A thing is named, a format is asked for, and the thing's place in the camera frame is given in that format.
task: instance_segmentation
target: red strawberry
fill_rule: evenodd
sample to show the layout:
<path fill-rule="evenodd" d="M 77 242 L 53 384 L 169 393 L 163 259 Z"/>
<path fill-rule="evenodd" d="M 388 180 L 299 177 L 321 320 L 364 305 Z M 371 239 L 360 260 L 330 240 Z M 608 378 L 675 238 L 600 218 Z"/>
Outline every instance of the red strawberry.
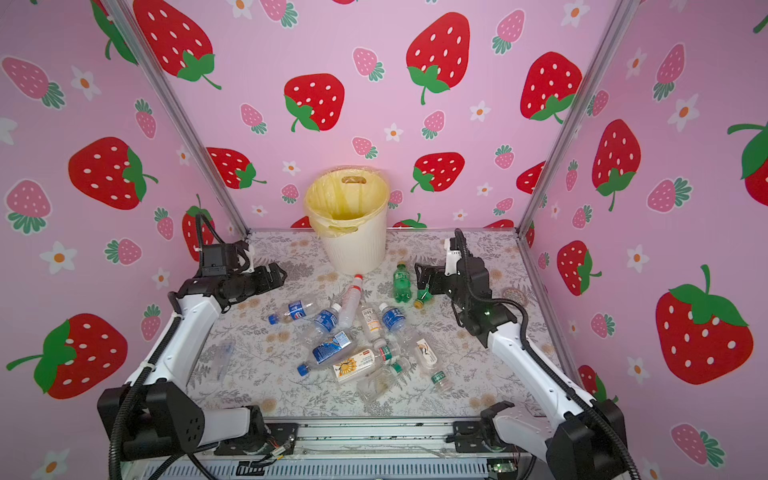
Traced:
<path fill-rule="evenodd" d="M 706 290 L 681 285 L 656 305 L 661 352 L 670 371 L 700 385 L 739 368 L 752 355 L 752 333 L 737 308 L 710 295 L 710 268 L 701 266 Z"/>
<path fill-rule="evenodd" d="M 504 215 L 510 209 L 512 209 L 512 205 L 515 203 L 514 198 L 507 197 L 504 200 L 498 202 L 496 204 L 496 208 L 493 209 L 493 214 L 498 217 L 499 215 Z"/>
<path fill-rule="evenodd" d="M 344 105 L 344 85 L 330 73 L 291 78 L 283 91 L 286 108 L 307 130 L 326 131 L 336 125 Z"/>
<path fill-rule="evenodd" d="M 165 210 L 164 208 L 155 210 L 154 221 L 157 222 L 157 232 L 162 235 L 165 240 L 170 240 L 174 237 L 174 219 L 168 216 L 168 210 Z"/>
<path fill-rule="evenodd" d="M 571 106 L 581 85 L 581 70 L 566 57 L 549 51 L 537 58 L 528 70 L 520 112 L 530 120 L 552 116 L 563 123 L 558 113 Z"/>
<path fill-rule="evenodd" d="M 148 342 L 151 341 L 160 330 L 160 324 L 160 307 L 153 303 L 144 312 L 144 318 L 141 320 L 141 335 Z"/>
<path fill-rule="evenodd" d="M 19 91 L 32 100 L 39 100 L 48 108 L 61 109 L 65 105 L 65 95 L 58 84 L 48 81 L 42 68 L 30 61 L 6 56 L 2 59 L 2 69 Z"/>
<path fill-rule="evenodd" d="M 402 191 L 400 190 L 392 190 L 392 193 L 389 194 L 389 208 L 396 209 L 400 206 L 402 203 Z"/>
<path fill-rule="evenodd" d="M 352 60 L 355 61 L 357 73 L 368 77 L 370 81 L 379 81 L 384 78 L 384 66 L 378 61 L 376 53 L 367 48 L 355 48 L 352 52 Z"/>
<path fill-rule="evenodd" d="M 51 214 L 51 202 L 37 182 L 19 181 L 5 195 L 5 204 L 11 210 L 6 218 L 13 230 L 29 235 L 47 227 L 44 218 Z"/>
<path fill-rule="evenodd" d="M 709 461 L 714 468 L 723 466 L 725 452 L 718 446 L 719 442 L 704 430 L 699 432 L 692 425 L 682 423 L 673 427 L 670 435 L 674 444 L 699 465 L 706 465 Z"/>
<path fill-rule="evenodd" d="M 208 210 L 205 210 L 203 208 L 203 205 L 200 203 L 200 195 L 195 195 L 197 197 L 197 205 L 193 205 L 190 207 L 189 210 L 184 214 L 184 217 L 181 219 L 181 233 L 184 236 L 184 241 L 187 242 L 187 249 L 190 251 L 190 255 L 192 256 L 192 259 L 196 262 L 200 261 L 200 245 L 197 243 L 197 228 L 195 226 L 195 217 L 197 214 L 203 214 L 208 221 L 210 221 L 210 225 L 213 228 L 216 228 L 216 224 L 214 223 L 214 219 L 210 216 L 210 213 L 208 213 Z M 211 245 L 214 243 L 214 235 L 208 230 L 208 227 L 206 227 L 205 222 L 200 222 L 203 233 L 203 245 Z"/>
<path fill-rule="evenodd" d="M 603 276 L 602 272 L 592 273 L 592 255 L 580 240 L 562 247 L 556 262 L 565 286 L 575 296 L 587 291 L 591 276 Z"/>
<path fill-rule="evenodd" d="M 406 66 L 411 80 L 433 94 L 450 90 L 464 78 L 469 63 L 469 20 L 446 13 L 421 32 L 408 47 Z"/>
<path fill-rule="evenodd" d="M 746 192 L 763 205 L 768 205 L 768 124 L 738 124 L 728 127 L 728 134 L 740 130 L 759 130 L 741 154 L 741 178 Z"/>
<path fill-rule="evenodd" d="M 464 169 L 464 163 L 464 157 L 455 152 L 424 155 L 413 166 L 413 180 L 418 183 L 411 193 L 416 187 L 427 192 L 442 192 L 453 185 Z"/>
<path fill-rule="evenodd" d="M 373 146 L 373 142 L 363 137 L 354 137 L 352 139 L 352 146 L 360 157 L 365 157 L 368 160 L 376 158 L 379 155 L 379 151 Z"/>
<path fill-rule="evenodd" d="M 493 160 L 496 165 L 502 170 L 507 170 L 512 166 L 512 162 L 515 161 L 515 154 L 512 153 L 512 147 L 509 145 L 502 145 L 496 149 L 496 159 Z"/>
<path fill-rule="evenodd" d="M 616 192 L 629 187 L 640 166 L 640 144 L 623 120 L 614 120 L 603 131 L 592 164 L 592 184 L 600 195 L 611 195 L 609 212 L 614 210 Z"/>
<path fill-rule="evenodd" d="M 603 111 L 605 105 L 608 105 L 608 92 L 600 90 L 596 95 L 592 95 L 592 99 L 589 101 L 589 105 L 587 105 L 587 115 L 597 117 Z"/>
<path fill-rule="evenodd" d="M 496 27 L 496 37 L 493 38 L 493 50 L 496 55 L 503 55 L 512 50 L 512 44 L 520 39 L 525 24 L 525 12 L 515 10 L 504 17 Z"/>
<path fill-rule="evenodd" d="M 229 188 L 235 190 L 248 188 L 253 182 L 265 184 L 265 180 L 255 180 L 256 168 L 248 157 L 229 148 L 207 147 L 210 158 L 214 161 L 221 179 Z"/>
<path fill-rule="evenodd" d="M 678 43 L 672 47 L 656 72 L 655 101 L 662 101 L 672 93 L 674 82 L 683 74 L 683 68 L 685 68 L 685 45 Z"/>
<path fill-rule="evenodd" d="M 115 373 L 125 362 L 128 344 L 112 325 L 90 313 L 80 313 L 54 328 L 43 342 L 42 355 L 10 362 L 5 368 L 32 359 L 35 382 L 54 399 L 78 396 Z"/>
<path fill-rule="evenodd" d="M 139 128 L 144 132 L 144 136 L 147 138 L 154 138 L 154 133 L 157 130 L 157 122 L 152 116 L 152 109 L 149 108 L 149 104 L 144 101 L 143 98 L 136 100 L 136 123 L 139 124 Z"/>
<path fill-rule="evenodd" d="M 214 71 L 214 47 L 197 23 L 163 0 L 135 0 L 134 15 L 163 70 L 187 81 L 205 78 L 221 90 L 206 77 Z"/>
<path fill-rule="evenodd" d="M 533 189 L 536 188 L 541 171 L 544 170 L 544 163 L 541 162 L 538 165 L 534 165 L 520 174 L 517 182 L 518 190 L 524 191 L 527 194 L 533 194 Z"/>
<path fill-rule="evenodd" d="M 571 160 L 568 164 L 568 173 L 565 174 L 565 189 L 569 192 L 576 186 L 576 180 L 578 179 L 578 162 Z"/>

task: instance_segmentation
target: table surface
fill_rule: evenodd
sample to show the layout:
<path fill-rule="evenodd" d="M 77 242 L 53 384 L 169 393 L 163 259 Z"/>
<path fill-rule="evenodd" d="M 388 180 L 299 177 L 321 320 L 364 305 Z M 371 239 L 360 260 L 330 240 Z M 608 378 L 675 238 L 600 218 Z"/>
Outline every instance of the table surface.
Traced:
<path fill-rule="evenodd" d="M 465 236 L 472 254 L 485 261 L 494 295 L 525 296 L 528 334 L 559 365 L 514 233 L 468 230 Z M 452 231 L 388 231 L 386 258 L 366 275 L 364 300 L 394 305 L 392 273 L 397 263 L 407 262 L 415 283 L 414 262 L 445 263 L 442 245 L 447 237 L 452 237 Z M 266 417 L 471 417 L 496 402 L 509 400 L 540 416 L 538 404 L 509 367 L 456 325 L 444 295 L 436 296 L 423 310 L 414 308 L 412 302 L 399 307 L 409 328 L 432 335 L 433 349 L 455 385 L 448 395 L 434 390 L 412 357 L 414 365 L 399 384 L 367 406 L 357 396 L 354 380 L 338 386 L 327 370 L 301 378 L 296 367 L 307 358 L 309 349 L 298 337 L 307 321 L 273 326 L 265 320 L 266 314 L 287 300 L 302 297 L 314 296 L 323 305 L 338 302 L 352 277 L 334 272 L 311 230 L 256 232 L 250 241 L 257 248 L 257 265 L 276 261 L 288 277 L 283 287 L 234 306 L 216 321 L 187 384 L 187 394 L 201 407 L 259 405 Z M 351 333 L 362 347 L 367 343 L 357 322 Z M 217 349 L 233 341 L 227 373 L 217 379 L 211 368 Z"/>

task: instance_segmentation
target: wire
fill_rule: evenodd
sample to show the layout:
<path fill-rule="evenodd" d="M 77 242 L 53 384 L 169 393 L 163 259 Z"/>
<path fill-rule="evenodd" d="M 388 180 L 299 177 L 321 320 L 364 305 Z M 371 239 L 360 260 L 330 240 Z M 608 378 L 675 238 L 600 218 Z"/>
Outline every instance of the wire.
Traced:
<path fill-rule="evenodd" d="M 462 262 L 464 265 L 464 271 L 469 272 L 469 268 L 467 265 L 467 259 L 470 257 L 469 249 L 467 248 L 467 240 L 464 238 L 464 233 L 461 231 L 461 229 L 457 228 L 454 231 L 454 235 L 456 237 L 456 246 L 458 247 L 459 251 L 462 253 Z M 637 471 L 637 466 L 634 464 L 634 460 L 632 459 L 632 455 L 629 453 L 629 449 L 627 449 L 627 446 L 624 444 L 624 442 L 621 441 L 621 437 L 611 428 L 610 425 L 608 425 L 608 422 L 603 419 L 602 416 L 600 416 L 599 413 L 595 412 L 595 410 L 592 408 L 591 405 L 586 403 L 584 399 L 582 399 L 573 388 L 571 388 L 560 376 L 555 373 L 551 368 L 549 368 L 549 365 L 531 348 L 531 343 L 528 341 L 528 337 L 525 335 L 526 330 L 528 329 L 528 312 L 525 311 L 525 308 L 523 308 L 522 305 L 515 302 L 514 300 L 506 299 L 506 298 L 492 298 L 492 299 L 485 299 L 481 298 L 477 295 L 475 295 L 475 292 L 472 291 L 472 282 L 469 279 L 469 275 L 464 275 L 464 280 L 467 285 L 467 292 L 469 293 L 469 296 L 478 302 L 481 303 L 505 303 L 507 305 L 512 305 L 517 310 L 520 311 L 520 314 L 522 315 L 521 322 L 520 322 L 520 344 L 522 344 L 523 350 L 533 359 L 534 362 L 536 362 L 536 365 L 538 365 L 544 372 L 555 382 L 558 384 L 558 387 L 560 387 L 569 398 L 573 399 L 574 402 L 576 402 L 576 405 L 581 407 L 582 410 L 584 410 L 587 415 L 600 426 L 600 429 L 605 432 L 605 435 L 614 443 L 616 448 L 619 451 L 619 455 L 621 456 L 621 459 L 624 461 L 624 466 L 627 467 L 627 470 L 629 471 L 630 477 L 632 477 L 632 480 L 641 480 L 640 479 L 640 473 Z"/>

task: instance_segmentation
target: plastic bottle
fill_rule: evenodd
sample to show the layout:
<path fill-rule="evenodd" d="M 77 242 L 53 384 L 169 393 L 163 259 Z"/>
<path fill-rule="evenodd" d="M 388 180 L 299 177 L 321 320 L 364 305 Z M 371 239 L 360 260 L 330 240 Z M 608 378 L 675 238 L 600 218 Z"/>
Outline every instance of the plastic bottle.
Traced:
<path fill-rule="evenodd" d="M 356 346 L 357 341 L 350 339 L 344 330 L 340 330 L 336 335 L 326 338 L 312 349 L 307 361 L 297 368 L 299 375 L 306 376 L 313 370 L 332 366 L 334 363 L 349 357 L 349 353 Z"/>
<path fill-rule="evenodd" d="M 266 320 L 270 325 L 278 322 L 291 323 L 300 318 L 312 318 L 320 312 L 320 305 L 314 298 L 296 300 L 295 302 L 284 303 L 276 311 L 270 313 Z"/>
<path fill-rule="evenodd" d="M 392 275 L 392 284 L 396 302 L 407 302 L 411 299 L 411 275 L 405 262 L 397 264 L 397 270 Z"/>
<path fill-rule="evenodd" d="M 411 369 L 411 363 L 401 356 L 392 365 L 376 370 L 357 382 L 357 392 L 364 403 L 371 403 L 397 383 L 399 377 Z"/>
<path fill-rule="evenodd" d="M 352 326 L 355 319 L 355 311 L 360 304 L 362 296 L 362 275 L 355 275 L 352 285 L 344 293 L 341 301 L 341 310 L 339 311 L 339 328 L 348 329 Z"/>
<path fill-rule="evenodd" d="M 373 348 L 366 348 L 334 364 L 333 378 L 339 384 L 359 379 L 376 371 L 381 365 L 389 365 L 398 355 L 400 355 L 400 347 L 397 343 L 387 343 L 384 339 L 378 339 L 373 344 Z"/>
<path fill-rule="evenodd" d="M 333 303 L 318 313 L 314 321 L 304 331 L 304 342 L 313 346 L 317 345 L 323 337 L 328 336 L 339 322 L 339 310 L 341 310 L 341 306 L 338 303 Z"/>

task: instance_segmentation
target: white flower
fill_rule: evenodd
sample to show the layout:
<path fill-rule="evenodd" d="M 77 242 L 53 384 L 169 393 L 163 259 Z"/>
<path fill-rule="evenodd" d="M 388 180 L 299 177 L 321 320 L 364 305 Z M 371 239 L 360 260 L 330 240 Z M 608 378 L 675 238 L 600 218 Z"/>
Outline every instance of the white flower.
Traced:
<path fill-rule="evenodd" d="M 483 185 L 478 187 L 478 197 L 482 195 L 483 197 L 488 196 L 488 192 L 493 190 L 493 187 L 488 186 L 488 182 L 485 182 Z"/>
<path fill-rule="evenodd" d="M 400 135 L 402 135 L 402 130 L 397 128 L 397 125 L 392 124 L 389 128 L 384 129 L 384 133 L 386 134 L 386 140 L 394 140 L 394 141 L 400 141 Z"/>
<path fill-rule="evenodd" d="M 42 467 L 35 470 L 31 477 L 40 478 L 41 480 L 53 480 L 56 475 L 61 475 L 67 471 L 67 455 L 69 455 L 69 449 L 64 450 L 61 453 L 48 452 L 45 454 L 45 460 Z"/>
<path fill-rule="evenodd" d="M 8 145 L 13 145 L 13 138 L 11 138 L 11 131 L 16 129 L 18 124 L 10 118 L 0 118 L 0 141 L 4 141 Z"/>
<path fill-rule="evenodd" d="M 300 172 L 301 169 L 296 166 L 296 162 L 283 162 L 283 171 L 290 174 L 291 177 L 296 176 L 296 172 Z"/>
<path fill-rule="evenodd" d="M 563 5 L 563 10 L 565 10 L 565 16 L 560 22 L 560 26 L 564 27 L 570 23 L 574 27 L 578 27 L 581 16 L 589 12 L 589 5 L 584 5 L 584 0 L 576 0 L 576 2 Z"/>
<path fill-rule="evenodd" d="M 643 53 L 640 50 L 640 47 L 637 47 L 637 51 L 634 53 L 634 56 L 627 60 L 627 77 L 637 77 L 640 74 L 640 67 L 643 65 L 643 62 L 647 58 L 648 54 Z"/>
<path fill-rule="evenodd" d="M 627 268 L 634 267 L 638 273 L 643 271 L 643 265 L 648 263 L 650 258 L 648 255 L 643 255 L 643 246 L 638 245 L 636 249 L 627 248 L 627 255 L 629 260 L 627 261 Z"/>
<path fill-rule="evenodd" d="M 645 457 L 643 457 L 643 477 L 647 480 L 664 480 L 661 478 L 659 464 L 656 462 L 651 463 Z"/>
<path fill-rule="evenodd" d="M 253 0 L 227 0 L 227 3 L 232 5 L 232 15 L 235 18 L 240 18 L 242 15 L 247 19 L 251 19 L 250 6 L 253 5 Z"/>
<path fill-rule="evenodd" d="M 161 289 L 164 286 L 169 286 L 168 279 L 170 278 L 170 272 L 163 270 L 163 267 L 157 269 L 157 273 L 152 276 L 154 280 L 154 286 L 156 289 Z"/>
<path fill-rule="evenodd" d="M 699 117 L 699 111 L 695 108 L 696 100 L 699 99 L 699 94 L 695 94 L 688 101 L 678 100 L 675 102 L 675 112 L 667 120 L 667 123 L 677 125 L 677 131 L 681 132 L 685 128 L 685 124 L 689 120 Z"/>
<path fill-rule="evenodd" d="M 650 373 L 648 373 L 648 371 L 643 368 L 643 359 L 633 359 L 632 357 L 628 356 L 627 361 L 629 362 L 627 375 L 633 376 L 639 385 L 643 385 L 643 379 L 650 377 Z"/>
<path fill-rule="evenodd" d="M 89 101 L 93 99 L 94 94 L 101 95 L 101 90 L 99 90 L 94 83 L 94 75 L 91 72 L 86 71 L 84 73 L 80 71 L 79 68 L 72 65 L 72 73 L 74 74 L 72 86 L 78 90 L 82 90 Z"/>
<path fill-rule="evenodd" d="M 65 249 L 61 242 L 54 242 L 53 251 L 40 254 L 40 258 L 48 262 L 48 271 L 51 275 L 58 273 L 62 268 L 64 270 L 74 270 L 72 259 L 78 251 L 74 248 Z"/>
<path fill-rule="evenodd" d="M 469 111 L 472 112 L 472 116 L 469 120 L 485 121 L 485 114 L 490 112 L 491 108 L 485 106 L 485 101 L 480 101 L 477 107 L 470 107 Z"/>

